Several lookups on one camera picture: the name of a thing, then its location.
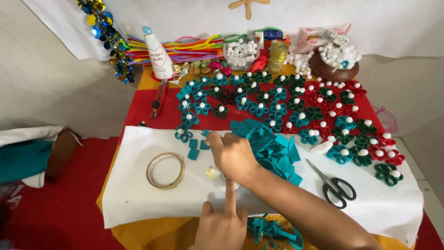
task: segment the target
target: red carpet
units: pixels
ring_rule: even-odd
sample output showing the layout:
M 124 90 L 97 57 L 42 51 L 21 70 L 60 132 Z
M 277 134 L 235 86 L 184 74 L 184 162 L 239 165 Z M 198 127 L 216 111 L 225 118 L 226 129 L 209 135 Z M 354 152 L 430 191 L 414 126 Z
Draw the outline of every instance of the red carpet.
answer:
M 118 138 L 86 139 L 65 166 L 59 181 L 41 189 L 24 187 L 0 238 L 23 250 L 123 250 L 95 200 L 114 156 Z M 424 215 L 417 250 L 442 250 L 438 234 Z

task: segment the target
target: scissors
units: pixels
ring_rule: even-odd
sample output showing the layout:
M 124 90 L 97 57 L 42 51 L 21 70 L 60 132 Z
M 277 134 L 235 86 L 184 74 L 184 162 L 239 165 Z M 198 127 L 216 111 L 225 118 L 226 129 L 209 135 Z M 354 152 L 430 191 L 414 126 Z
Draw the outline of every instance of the scissors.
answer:
M 328 201 L 328 203 L 330 203 L 331 205 L 333 205 L 339 209 L 344 209 L 347 207 L 347 203 L 345 202 L 345 199 L 347 199 L 349 201 L 354 201 L 356 199 L 356 191 L 352 187 L 352 185 L 350 185 L 348 182 L 346 182 L 342 179 L 336 178 L 336 177 L 333 177 L 333 178 L 327 177 L 319 169 L 317 169 L 317 167 L 315 165 L 313 165 L 313 163 L 311 163 L 311 161 L 309 161 L 308 159 L 306 159 L 306 160 L 312 166 L 314 171 L 316 171 L 316 173 L 319 174 L 322 181 L 324 182 L 324 185 L 322 186 L 322 192 L 324 193 L 324 196 L 325 196 L 326 200 Z M 351 197 L 347 194 L 347 192 L 344 191 L 344 189 L 342 189 L 342 187 L 339 185 L 339 182 L 346 184 L 350 188 L 350 190 L 353 193 Z M 333 202 L 329 198 L 328 191 L 331 191 L 332 194 L 342 202 L 342 206 L 337 206 L 337 205 L 333 204 Z

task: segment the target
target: white bottle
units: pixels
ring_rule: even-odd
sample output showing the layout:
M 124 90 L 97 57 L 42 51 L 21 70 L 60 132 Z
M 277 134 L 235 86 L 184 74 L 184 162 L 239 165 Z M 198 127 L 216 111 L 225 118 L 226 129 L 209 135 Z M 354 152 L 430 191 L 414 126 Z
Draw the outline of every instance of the white bottle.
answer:
M 143 36 L 150 54 L 151 65 L 157 79 L 169 79 L 175 74 L 173 61 L 150 27 L 143 27 Z

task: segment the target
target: teal fabric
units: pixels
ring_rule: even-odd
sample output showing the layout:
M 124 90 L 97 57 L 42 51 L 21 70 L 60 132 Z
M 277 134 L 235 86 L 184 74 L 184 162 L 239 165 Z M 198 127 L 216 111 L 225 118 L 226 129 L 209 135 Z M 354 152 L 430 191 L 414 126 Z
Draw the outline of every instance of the teal fabric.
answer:
M 0 148 L 0 184 L 21 180 L 43 172 L 53 141 L 30 140 Z

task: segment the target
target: white backdrop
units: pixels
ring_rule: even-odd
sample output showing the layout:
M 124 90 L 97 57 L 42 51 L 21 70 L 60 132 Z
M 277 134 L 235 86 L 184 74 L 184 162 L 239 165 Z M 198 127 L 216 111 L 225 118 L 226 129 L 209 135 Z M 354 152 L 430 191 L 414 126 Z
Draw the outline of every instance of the white backdrop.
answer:
M 78 58 L 106 60 L 75 0 L 23 0 Z M 362 54 L 444 56 L 444 0 L 271 0 L 231 10 L 235 0 L 104 0 L 121 34 L 142 37 L 151 26 L 161 42 L 180 36 L 280 28 L 296 41 L 298 27 L 352 23 L 350 44 Z

